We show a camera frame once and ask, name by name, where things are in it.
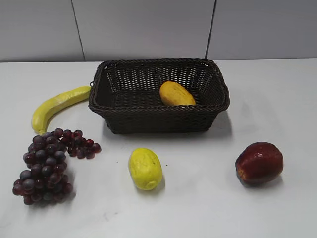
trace banana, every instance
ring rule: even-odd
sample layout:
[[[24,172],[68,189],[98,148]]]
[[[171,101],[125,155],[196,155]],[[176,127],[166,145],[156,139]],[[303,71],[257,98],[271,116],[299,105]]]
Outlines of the banana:
[[[88,99],[91,87],[84,86],[58,94],[43,102],[33,113],[32,128],[42,135],[46,132],[50,118],[57,112]]]

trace yellow lemon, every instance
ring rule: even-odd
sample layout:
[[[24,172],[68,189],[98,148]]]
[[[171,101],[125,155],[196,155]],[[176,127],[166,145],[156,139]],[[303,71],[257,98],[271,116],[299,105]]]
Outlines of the yellow lemon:
[[[137,148],[131,153],[129,171],[136,187],[142,190],[152,190],[163,177],[158,156],[147,148]]]

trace purple grape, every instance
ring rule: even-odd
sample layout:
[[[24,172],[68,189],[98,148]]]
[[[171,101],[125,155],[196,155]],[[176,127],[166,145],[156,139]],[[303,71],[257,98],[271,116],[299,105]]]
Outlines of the purple grape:
[[[53,155],[57,151],[57,146],[54,144],[49,144],[45,148],[47,154]]]
[[[25,158],[29,155],[30,153],[29,152],[27,152],[27,153],[25,153],[24,155],[23,155],[23,160],[25,161]]]
[[[53,171],[54,173],[58,173],[58,174],[63,173],[65,171],[64,165],[63,164],[55,165]]]
[[[42,165],[40,164],[35,164],[35,165],[32,165],[31,167],[31,173],[32,175],[36,176],[36,175],[39,175],[42,171]]]
[[[95,157],[95,153],[93,152],[93,150],[91,148],[86,148],[85,149],[85,156],[87,159],[92,159]]]
[[[29,152],[32,152],[32,151],[34,151],[34,150],[35,150],[35,144],[32,143],[32,144],[30,144],[30,146],[29,146],[29,148],[28,148],[28,151],[29,151]]]
[[[23,193],[23,187],[20,184],[13,186],[12,192],[16,196],[20,196]]]
[[[59,143],[58,139],[54,136],[50,136],[46,139],[46,143],[49,144],[54,144],[57,145]]]
[[[82,137],[83,136],[83,132],[81,130],[75,130],[75,136],[79,136]]]
[[[59,160],[60,162],[63,162],[65,161],[66,159],[66,156],[65,156],[65,153],[62,152],[62,151],[56,151],[55,154],[54,154],[55,158],[57,160]]]
[[[63,185],[61,183],[56,184],[53,188],[53,193],[60,193],[63,190]]]
[[[66,137],[66,138],[71,138],[71,135],[72,135],[71,130],[65,130],[63,132],[63,136]]]
[[[101,152],[101,147],[100,147],[100,144],[98,144],[98,143],[94,143],[91,148],[93,149],[93,152],[95,152],[95,153]]]
[[[54,195],[54,200],[56,202],[62,202],[64,200],[64,198],[65,198],[65,194],[62,192]]]
[[[45,142],[35,143],[35,150],[42,150],[45,147]]]
[[[35,153],[35,158],[38,160],[38,161],[45,161],[46,159],[46,152],[45,150],[39,150]]]
[[[51,175],[51,173],[52,173],[52,168],[51,168],[51,166],[49,166],[49,165],[46,165],[46,166],[43,166],[43,168],[42,168],[42,174],[43,174],[43,176],[50,176]]]
[[[73,191],[73,185],[71,185],[70,183],[66,183],[63,186],[63,192],[65,194],[71,193]]]
[[[32,176],[31,174],[31,171],[30,170],[23,170],[21,173],[20,173],[20,179],[29,179],[30,177]]]
[[[24,196],[23,202],[25,205],[32,205],[34,203],[31,196]]]
[[[30,191],[23,191],[25,195],[31,195],[33,192],[35,192],[35,189],[31,189]]]
[[[88,148],[91,148],[93,146],[93,144],[94,144],[94,141],[91,140],[91,139],[88,139],[85,142],[85,146],[88,147]]]
[[[64,168],[65,168],[65,170],[66,170],[66,168],[67,168],[67,163],[64,161],[63,162],[63,165],[64,165]]]
[[[41,137],[40,135],[36,135],[33,137],[33,143],[39,143],[39,142],[44,142],[44,138]]]
[[[23,183],[22,183],[22,186],[23,186],[23,189],[25,191],[30,191],[34,188],[34,185],[35,185],[35,182],[33,179],[26,179]]]
[[[52,136],[52,134],[50,132],[45,132],[42,137],[44,140],[46,140],[47,138],[49,138],[50,136]]]
[[[34,187],[37,188],[37,189],[42,189],[44,187],[43,180],[41,180],[41,179],[35,180]]]
[[[72,148],[72,147],[69,147],[67,152],[69,153],[69,156],[70,157],[75,157],[76,154],[77,154],[77,149],[76,148]]]
[[[44,195],[43,195],[43,199],[44,199],[45,201],[52,201],[53,198],[54,198],[54,196],[53,196],[53,194],[52,194],[51,192],[46,192],[46,193],[44,193]]]
[[[85,158],[85,149],[84,148],[78,148],[77,149],[77,158],[78,159],[84,159]]]
[[[22,185],[22,183],[23,183],[23,179],[17,179],[16,181],[14,181],[13,186],[15,186],[17,184]]]
[[[63,136],[63,130],[61,128],[57,128],[55,129],[54,131],[54,136],[57,137],[57,138],[61,138]]]
[[[26,157],[25,157],[25,163],[27,164],[35,164],[36,163],[36,158],[35,158],[35,154],[34,153],[29,153]]]
[[[60,182],[60,180],[61,180],[61,175],[60,174],[53,173],[53,174],[50,175],[49,181],[51,183],[57,184],[57,183]]]
[[[48,189],[53,189],[53,188],[55,188],[55,183],[52,183],[52,182],[50,182],[50,181],[48,181],[48,184],[46,185],[46,187],[48,188]]]
[[[33,202],[39,202],[42,200],[42,195],[38,192],[35,192],[31,195],[31,199]]]
[[[50,165],[50,166],[54,166],[56,165],[57,161],[54,157],[48,157],[46,160],[45,160],[45,164],[46,165]]]
[[[60,183],[68,183],[68,175],[63,175]]]

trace yellow mango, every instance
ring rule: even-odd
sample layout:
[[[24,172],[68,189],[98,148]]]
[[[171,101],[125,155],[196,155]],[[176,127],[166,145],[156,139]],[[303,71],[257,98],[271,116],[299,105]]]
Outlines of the yellow mango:
[[[193,95],[175,82],[168,81],[162,84],[159,95],[166,106],[196,105]]]

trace wicker basket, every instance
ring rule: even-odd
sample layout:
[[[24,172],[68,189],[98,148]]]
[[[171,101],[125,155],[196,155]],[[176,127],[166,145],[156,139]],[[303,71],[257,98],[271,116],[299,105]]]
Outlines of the wicker basket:
[[[166,81],[185,87],[195,106],[164,106],[159,88]],[[208,59],[105,61],[91,83],[89,108],[114,134],[206,131],[229,107],[222,74]]]

